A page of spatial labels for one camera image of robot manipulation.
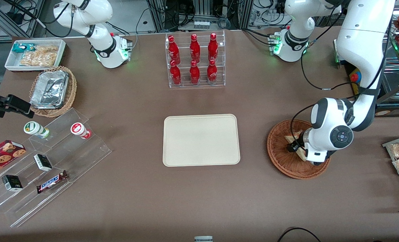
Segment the acrylic bottle rack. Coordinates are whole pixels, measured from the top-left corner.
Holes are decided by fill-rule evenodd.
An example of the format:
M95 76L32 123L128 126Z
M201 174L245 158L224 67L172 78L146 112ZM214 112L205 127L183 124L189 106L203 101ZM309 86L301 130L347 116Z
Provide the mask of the acrylic bottle rack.
M213 85L210 85L207 82L207 68L209 65L208 61L208 43L210 43L210 34L211 33L216 33L217 35L217 44L218 44L218 55L217 55L217 60L216 60L216 67L217 67L217 77L216 77L216 83ZM190 35L191 34L196 34L198 39L199 46L201 47L201 61L198 63L198 68L201 73L200 76L200 82L197 86L194 86L190 82L190 61L192 60L190 56ZM178 68L180 69L181 73L181 85L176 86L174 85L171 74L170 74L170 55L168 51L169 47L169 42L168 42L168 36L174 36L175 43L177 44L179 48L179 53L180 53L180 64L178 65ZM165 51L166 51L166 57L167 57L167 70L168 70L168 80L169 80L169 85L171 88L173 87L216 87L216 86L224 86L226 84L226 76L225 76L225 66L226 66L226 60L225 60L225 32L224 31L204 31L204 32L189 32L189 33L184 33L184 32L176 32L176 33L170 33L166 34L165 38Z
M46 139L31 136L23 143L27 153L0 172L0 213L5 213L11 227L18 227L32 217L56 196L75 184L75 181L104 159L111 150L94 134L88 119L74 108L53 120L46 127L50 135ZM81 139L71 133L71 125L81 122L92 131L88 139ZM44 154L53 168L49 172L38 169L33 156ZM68 178L38 194L36 187L66 170ZM9 192L2 183L4 175L16 175L23 189Z

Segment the coca-cola bottle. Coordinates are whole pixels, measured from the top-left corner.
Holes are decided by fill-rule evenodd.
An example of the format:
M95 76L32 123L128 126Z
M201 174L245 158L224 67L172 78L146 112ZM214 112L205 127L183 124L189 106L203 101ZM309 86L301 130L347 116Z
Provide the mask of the coca-cola bottle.
M194 60L190 62L190 82L194 86L199 85L199 68L196 66L196 61Z
M174 41L174 36L168 36L168 42L170 42L170 45L168 47L168 50L170 52L170 58L171 60L175 61L176 65L178 65L180 64L180 52L178 50L177 44Z
M196 34L190 36L190 56L197 64L201 61L201 47L199 47Z
M214 59L211 59L210 65L207 68L208 83L210 85L216 84L217 67L215 64L216 64L216 61Z
M217 44L216 38L216 33L210 34L210 43L208 44L208 60L217 60L217 48L219 45Z
M171 73L171 78L173 79L173 83L176 86L181 85L181 74L180 74L180 69L178 69L177 65L175 64L175 60L170 61L170 73Z

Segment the red cookie box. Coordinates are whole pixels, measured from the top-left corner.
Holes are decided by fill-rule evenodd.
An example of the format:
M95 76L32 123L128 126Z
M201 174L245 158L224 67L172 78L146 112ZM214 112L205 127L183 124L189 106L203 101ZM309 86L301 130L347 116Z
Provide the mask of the red cookie box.
M0 169L26 153L23 145L6 140L0 143Z

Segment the round wicker basket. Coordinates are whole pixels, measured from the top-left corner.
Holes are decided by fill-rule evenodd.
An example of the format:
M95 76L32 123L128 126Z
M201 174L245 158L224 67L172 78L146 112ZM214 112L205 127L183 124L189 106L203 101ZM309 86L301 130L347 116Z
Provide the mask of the round wicker basket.
M295 119L293 121L293 132L311 128L311 124ZM321 175L329 165L329 159L319 166L303 161L296 153L286 150L288 144L284 138L290 135L290 119L278 123L272 128L267 140L268 155L273 164L284 174L296 179L311 179Z
M45 72L55 72L55 71L64 71L69 74L64 105L60 109L36 109L31 106L31 110L35 112L36 115L45 116L48 118L55 118L57 116L61 116L62 114L66 113L72 107L72 103L74 103L75 92L77 91L77 81L75 79L75 76L68 68L63 66L53 67L48 70L45 70ZM37 80L38 77L35 78L34 84L32 84L32 88L29 92L29 98L32 98L32 94L35 90L35 85L37 84Z

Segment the aluminum foil container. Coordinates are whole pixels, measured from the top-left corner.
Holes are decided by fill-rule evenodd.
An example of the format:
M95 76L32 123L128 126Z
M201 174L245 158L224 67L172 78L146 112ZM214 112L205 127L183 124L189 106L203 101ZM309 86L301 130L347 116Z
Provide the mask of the aluminum foil container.
M69 74L64 71L43 72L38 76L31 105L37 109L60 109L64 105Z

